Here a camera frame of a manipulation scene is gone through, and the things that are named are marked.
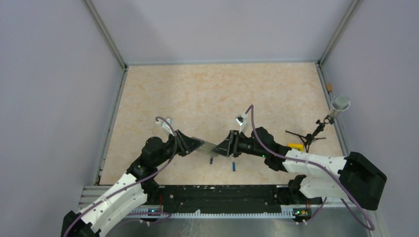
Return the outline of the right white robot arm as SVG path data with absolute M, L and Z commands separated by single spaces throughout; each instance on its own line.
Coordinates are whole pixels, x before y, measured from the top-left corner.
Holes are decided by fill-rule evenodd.
M 366 210 L 377 210 L 387 181 L 387 176 L 361 153 L 328 157 L 301 152 L 276 143 L 263 127 L 250 137 L 231 130 L 212 152 L 224 157 L 242 153 L 263 157 L 264 163 L 275 171 L 300 173 L 295 179 L 297 185 L 290 189 L 295 203 L 304 203 L 308 198 L 339 198 Z

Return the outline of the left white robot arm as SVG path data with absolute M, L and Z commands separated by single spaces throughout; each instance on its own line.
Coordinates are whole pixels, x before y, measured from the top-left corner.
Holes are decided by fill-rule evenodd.
M 92 204 L 75 213 L 70 211 L 63 219 L 63 237 L 104 237 L 132 210 L 158 199 L 159 184 L 154 180 L 174 156 L 187 156 L 204 142 L 177 130 L 163 142 L 159 137 L 149 138 L 141 155 L 129 166 L 121 178 Z

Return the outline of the grey white remote control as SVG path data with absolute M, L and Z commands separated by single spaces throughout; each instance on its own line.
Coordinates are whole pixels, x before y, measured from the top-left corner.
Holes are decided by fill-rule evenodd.
M 201 146 L 199 146 L 195 151 L 208 155 L 208 156 L 217 156 L 216 153 L 213 153 L 212 150 L 216 147 L 216 144 L 202 140 L 200 138 L 193 137 L 193 139 L 199 140 L 201 142 Z

